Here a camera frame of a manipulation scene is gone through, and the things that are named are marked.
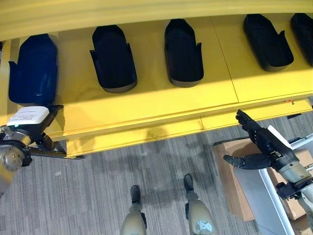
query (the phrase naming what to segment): yellow shelf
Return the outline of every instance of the yellow shelf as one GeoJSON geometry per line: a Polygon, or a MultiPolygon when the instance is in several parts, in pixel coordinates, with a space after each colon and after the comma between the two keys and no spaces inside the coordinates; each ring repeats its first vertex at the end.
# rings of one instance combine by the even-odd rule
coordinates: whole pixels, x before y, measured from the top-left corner
{"type": "Polygon", "coordinates": [[[245,16],[212,17],[239,102],[286,94],[313,94],[313,68],[291,31],[293,14],[264,14],[277,32],[285,30],[294,62],[279,72],[264,71],[244,33],[245,16]]]}
{"type": "Polygon", "coordinates": [[[286,12],[313,12],[312,0],[5,0],[0,41],[96,25],[286,12]]]}
{"type": "MultiPolygon", "coordinates": [[[[274,105],[244,109],[255,120],[281,117],[311,110],[312,108],[307,99],[296,100],[294,104],[280,102],[274,105]]],[[[115,133],[71,138],[67,140],[67,157],[75,158],[83,154],[233,126],[238,124],[235,116],[236,111],[232,111],[165,125],[153,125],[115,133]]]]}
{"type": "MultiPolygon", "coordinates": [[[[277,22],[290,19],[290,14],[275,14],[271,17],[276,26],[277,22]]],[[[107,93],[98,84],[89,53],[93,49],[91,36],[94,27],[53,33],[60,64],[55,103],[64,104],[64,109],[46,133],[56,141],[123,132],[152,125],[184,123],[208,115],[235,112],[239,108],[272,105],[312,95],[313,70],[306,66],[294,39],[291,44],[294,64],[280,72],[264,72],[252,57],[245,35],[240,32],[242,20],[243,16],[213,17],[213,25],[211,17],[187,19],[195,30],[197,42],[202,42],[204,78],[197,86],[186,89],[177,88],[168,80],[164,31],[169,21],[121,24],[132,48],[138,77],[138,85],[124,94],[107,93]],[[223,39],[225,28],[230,30],[228,38],[233,41],[223,39]],[[229,52],[235,53],[238,59],[230,60],[229,52]],[[242,69],[242,73],[234,72],[235,63],[242,69]],[[279,84],[279,87],[271,86],[273,83],[279,84]]],[[[19,105],[8,99],[8,61],[17,61],[19,46],[25,39],[8,40],[3,47],[0,123],[6,123],[19,109],[19,105]]],[[[225,119],[223,122],[225,126],[229,125],[225,119]]]]}
{"type": "MultiPolygon", "coordinates": [[[[204,78],[200,84],[184,89],[170,83],[164,56],[164,31],[168,21],[124,24],[121,28],[131,45],[138,78],[137,86],[124,94],[110,94],[98,83],[89,53],[93,49],[94,28],[59,32],[59,84],[55,103],[64,104],[60,115],[64,120],[54,122],[47,133],[52,137],[66,137],[116,130],[152,119],[166,119],[172,114],[187,116],[194,110],[237,103],[210,18],[194,18],[188,22],[195,30],[197,41],[202,42],[204,78]]],[[[18,45],[24,39],[11,46],[4,44],[3,53],[14,51],[11,57],[17,58],[18,45]]],[[[1,80],[6,81],[9,77],[7,57],[4,55],[1,67],[1,80]]],[[[18,106],[8,100],[7,89],[3,91],[1,100],[15,107],[8,109],[13,111],[8,113],[10,116],[18,106]]]]}

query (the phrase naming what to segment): black plastic holder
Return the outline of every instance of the black plastic holder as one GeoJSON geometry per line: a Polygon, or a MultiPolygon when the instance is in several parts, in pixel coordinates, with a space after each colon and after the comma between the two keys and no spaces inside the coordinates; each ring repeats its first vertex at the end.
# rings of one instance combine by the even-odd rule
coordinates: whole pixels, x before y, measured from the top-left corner
{"type": "Polygon", "coordinates": [[[109,93],[123,93],[137,84],[131,47],[116,25],[97,27],[92,35],[91,57],[100,86],[109,93]]]}
{"type": "Polygon", "coordinates": [[[296,13],[291,27],[308,63],[313,67],[313,19],[305,13],[296,13]]]}
{"type": "Polygon", "coordinates": [[[178,87],[193,87],[203,78],[201,43],[183,19],[171,20],[165,29],[165,59],[170,82],[178,87]]]}
{"type": "Polygon", "coordinates": [[[280,71],[293,62],[285,31],[278,34],[266,17],[261,14],[247,15],[244,30],[264,70],[280,71]]]}

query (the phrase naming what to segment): white label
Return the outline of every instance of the white label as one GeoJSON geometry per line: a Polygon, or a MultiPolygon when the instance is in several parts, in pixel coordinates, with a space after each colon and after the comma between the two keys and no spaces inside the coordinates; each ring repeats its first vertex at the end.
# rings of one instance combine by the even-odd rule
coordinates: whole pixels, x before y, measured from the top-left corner
{"type": "Polygon", "coordinates": [[[49,114],[49,109],[43,106],[31,106],[19,109],[8,121],[8,126],[39,124],[49,114]]]}

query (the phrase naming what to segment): black tray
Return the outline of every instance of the black tray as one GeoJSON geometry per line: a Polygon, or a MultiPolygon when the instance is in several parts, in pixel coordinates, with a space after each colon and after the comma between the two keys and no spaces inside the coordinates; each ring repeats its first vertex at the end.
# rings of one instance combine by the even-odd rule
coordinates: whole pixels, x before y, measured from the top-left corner
{"type": "Polygon", "coordinates": [[[47,106],[54,101],[57,52],[48,34],[31,36],[21,45],[18,63],[9,61],[11,101],[25,106],[47,106]]]}
{"type": "Polygon", "coordinates": [[[195,32],[182,19],[171,20],[165,29],[165,59],[172,84],[193,87],[203,78],[201,43],[195,32]]]}
{"type": "Polygon", "coordinates": [[[293,62],[293,55],[285,37],[261,14],[249,14],[244,21],[245,33],[262,68],[279,71],[293,62]]]}
{"type": "Polygon", "coordinates": [[[291,19],[291,27],[308,63],[313,66],[313,19],[304,13],[296,13],[291,19]]]}
{"type": "Polygon", "coordinates": [[[110,93],[123,93],[137,84],[131,47],[116,25],[97,27],[92,35],[91,57],[100,86],[110,93]]]}

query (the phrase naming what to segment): metal cylinder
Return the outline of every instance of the metal cylinder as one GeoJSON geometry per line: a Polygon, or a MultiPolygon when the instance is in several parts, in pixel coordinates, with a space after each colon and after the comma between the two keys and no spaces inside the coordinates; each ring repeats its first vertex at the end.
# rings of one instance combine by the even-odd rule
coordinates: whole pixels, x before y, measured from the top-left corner
{"type": "Polygon", "coordinates": [[[311,174],[298,161],[284,166],[278,172],[290,183],[297,183],[305,178],[311,177],[311,174]]]}
{"type": "Polygon", "coordinates": [[[15,172],[21,168],[24,154],[17,147],[0,145],[0,197],[9,187],[15,172]]]}

